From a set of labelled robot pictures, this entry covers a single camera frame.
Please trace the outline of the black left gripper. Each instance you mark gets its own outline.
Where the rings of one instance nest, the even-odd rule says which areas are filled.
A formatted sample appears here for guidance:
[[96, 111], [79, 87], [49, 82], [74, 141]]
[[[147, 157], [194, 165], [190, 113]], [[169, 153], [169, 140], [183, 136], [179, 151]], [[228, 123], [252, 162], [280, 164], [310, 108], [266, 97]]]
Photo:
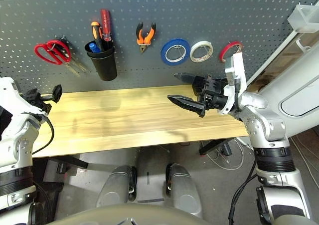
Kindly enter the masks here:
[[46, 104], [45, 101], [53, 100], [55, 103], [58, 103], [61, 96], [62, 86], [59, 84], [53, 88], [52, 94], [42, 96], [37, 89], [32, 89], [23, 94], [22, 98], [32, 106], [39, 108], [41, 111], [50, 112], [52, 106], [50, 104]]

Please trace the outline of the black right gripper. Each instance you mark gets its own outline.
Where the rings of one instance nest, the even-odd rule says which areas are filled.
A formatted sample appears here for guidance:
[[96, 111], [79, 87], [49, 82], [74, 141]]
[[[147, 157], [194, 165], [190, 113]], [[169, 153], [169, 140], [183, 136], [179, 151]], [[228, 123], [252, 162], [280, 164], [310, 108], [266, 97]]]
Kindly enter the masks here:
[[226, 79], [213, 79], [210, 75], [206, 78], [189, 73], [175, 73], [174, 77], [186, 84], [192, 84], [197, 101], [182, 95], [168, 95], [167, 98], [175, 105], [195, 112], [204, 117], [205, 111], [209, 109], [222, 109], [226, 105], [227, 96], [224, 95]]

